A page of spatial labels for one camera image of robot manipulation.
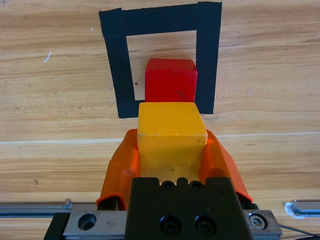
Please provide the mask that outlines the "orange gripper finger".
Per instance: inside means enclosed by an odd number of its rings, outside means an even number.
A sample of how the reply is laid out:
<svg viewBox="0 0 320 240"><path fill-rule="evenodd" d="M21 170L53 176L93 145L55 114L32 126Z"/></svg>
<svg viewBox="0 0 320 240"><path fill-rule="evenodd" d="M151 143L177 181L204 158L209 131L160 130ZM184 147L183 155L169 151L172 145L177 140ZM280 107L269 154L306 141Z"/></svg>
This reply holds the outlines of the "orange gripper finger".
<svg viewBox="0 0 320 240"><path fill-rule="evenodd" d="M130 129L108 163L100 198L96 201L97 209L119 208L126 211L130 202L132 180L140 176L137 130Z"/></svg>
<svg viewBox="0 0 320 240"><path fill-rule="evenodd" d="M253 198L248 194L240 172L232 156L222 146L217 137L207 131L207 144L202 151L199 169L199 181L204 183L207 178L229 178L244 210L258 210Z"/></svg>

